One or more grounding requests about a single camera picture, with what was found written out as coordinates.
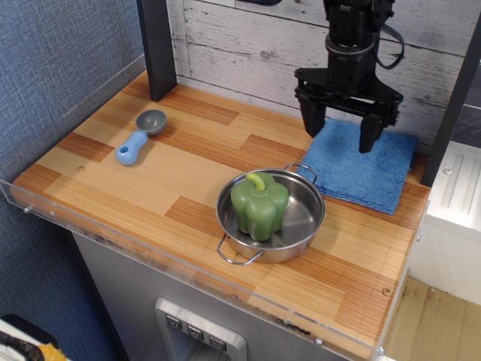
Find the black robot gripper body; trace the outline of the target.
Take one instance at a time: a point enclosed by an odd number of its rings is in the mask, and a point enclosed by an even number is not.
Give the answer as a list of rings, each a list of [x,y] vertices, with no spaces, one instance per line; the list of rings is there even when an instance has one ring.
[[[326,68],[298,68],[295,77],[300,92],[333,108],[357,117],[382,117],[387,126],[395,125],[403,96],[381,82],[376,75],[380,60],[376,47],[363,53],[330,51]]]

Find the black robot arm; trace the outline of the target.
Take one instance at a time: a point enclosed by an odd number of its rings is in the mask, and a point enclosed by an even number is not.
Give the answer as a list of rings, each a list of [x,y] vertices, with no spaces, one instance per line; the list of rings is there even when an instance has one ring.
[[[329,23],[325,37],[326,68],[295,71],[304,128],[317,135],[325,124],[325,112],[332,108],[361,117],[359,151],[368,153],[383,130],[396,123],[403,96],[381,82],[376,67],[395,68],[403,59],[386,65],[379,58],[380,34],[385,32],[403,44],[399,32],[386,25],[393,17],[391,1],[326,1]]]

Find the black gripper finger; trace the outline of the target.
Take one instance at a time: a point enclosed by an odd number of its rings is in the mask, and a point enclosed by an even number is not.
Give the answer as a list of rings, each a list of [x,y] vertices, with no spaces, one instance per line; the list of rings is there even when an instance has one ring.
[[[305,92],[298,94],[298,100],[304,128],[311,137],[315,137],[325,125],[326,106]]]
[[[361,123],[359,152],[371,152],[374,143],[379,139],[386,126],[387,122],[382,117],[373,115],[364,117]]]

